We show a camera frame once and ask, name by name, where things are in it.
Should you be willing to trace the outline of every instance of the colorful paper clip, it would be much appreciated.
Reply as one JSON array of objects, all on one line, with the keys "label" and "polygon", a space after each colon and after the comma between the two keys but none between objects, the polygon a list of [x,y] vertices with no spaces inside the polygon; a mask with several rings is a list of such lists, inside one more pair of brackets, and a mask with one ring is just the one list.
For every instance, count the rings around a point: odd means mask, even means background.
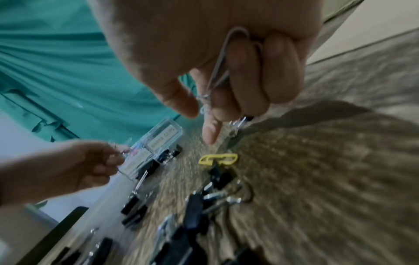
[{"label": "colorful paper clip", "polygon": [[200,165],[213,165],[213,161],[216,159],[220,165],[232,165],[238,158],[237,154],[204,155],[199,159],[198,163]]}]

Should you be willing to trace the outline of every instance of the wooden table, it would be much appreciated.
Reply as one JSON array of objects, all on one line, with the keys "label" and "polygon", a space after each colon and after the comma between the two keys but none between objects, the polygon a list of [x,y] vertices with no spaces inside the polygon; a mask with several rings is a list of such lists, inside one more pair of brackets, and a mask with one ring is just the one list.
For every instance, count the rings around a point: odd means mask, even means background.
[{"label": "wooden table", "polygon": [[[157,196],[140,227],[120,223],[133,186],[119,178],[40,264],[96,226],[98,239],[116,242],[106,264],[148,264],[158,225],[171,213],[181,220],[184,199],[205,177],[199,157],[227,149],[239,154],[233,169],[254,191],[253,202],[230,208],[230,224],[270,264],[417,264],[418,55],[419,31],[412,31],[309,65],[295,101],[272,107],[236,139],[224,130],[212,148],[202,143],[201,121],[180,120],[189,144],[147,179]],[[208,264],[231,253],[220,229],[199,242]]]}]

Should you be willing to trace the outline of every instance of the teal curtain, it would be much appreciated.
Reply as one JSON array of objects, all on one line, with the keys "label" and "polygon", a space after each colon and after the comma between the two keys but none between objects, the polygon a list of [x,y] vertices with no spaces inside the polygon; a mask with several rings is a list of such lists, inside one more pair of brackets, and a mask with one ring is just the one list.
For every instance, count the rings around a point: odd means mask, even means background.
[{"label": "teal curtain", "polygon": [[0,109],[47,141],[124,143],[178,117],[127,73],[85,0],[0,0]]}]

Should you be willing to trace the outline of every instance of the white label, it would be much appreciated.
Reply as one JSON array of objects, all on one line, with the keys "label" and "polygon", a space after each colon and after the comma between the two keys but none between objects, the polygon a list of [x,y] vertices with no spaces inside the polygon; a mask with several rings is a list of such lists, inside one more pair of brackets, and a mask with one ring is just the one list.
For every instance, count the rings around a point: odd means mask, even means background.
[{"label": "white label", "polygon": [[132,172],[143,162],[150,157],[152,153],[145,148],[138,150],[138,153],[135,154],[130,160],[129,164],[124,168],[126,174],[132,174]]},{"label": "white label", "polygon": [[159,133],[153,140],[147,143],[148,147],[156,152],[160,147],[167,143],[178,131],[173,125],[167,126],[161,133]]}]

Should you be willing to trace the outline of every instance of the hand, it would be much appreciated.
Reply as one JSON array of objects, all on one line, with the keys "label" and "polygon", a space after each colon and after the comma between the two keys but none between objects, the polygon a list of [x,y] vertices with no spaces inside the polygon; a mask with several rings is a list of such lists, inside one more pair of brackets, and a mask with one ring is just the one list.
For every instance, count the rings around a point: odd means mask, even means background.
[{"label": "hand", "polygon": [[106,142],[74,140],[54,149],[0,165],[3,204],[39,202],[98,187],[123,164],[121,151]]},{"label": "hand", "polygon": [[89,0],[118,58],[166,106],[196,117],[198,102],[177,80],[191,72],[205,94],[227,32],[247,28],[263,43],[261,59],[247,39],[227,47],[231,87],[212,93],[203,138],[215,142],[221,121],[260,116],[294,99],[303,86],[309,48],[321,28],[321,0]]}]

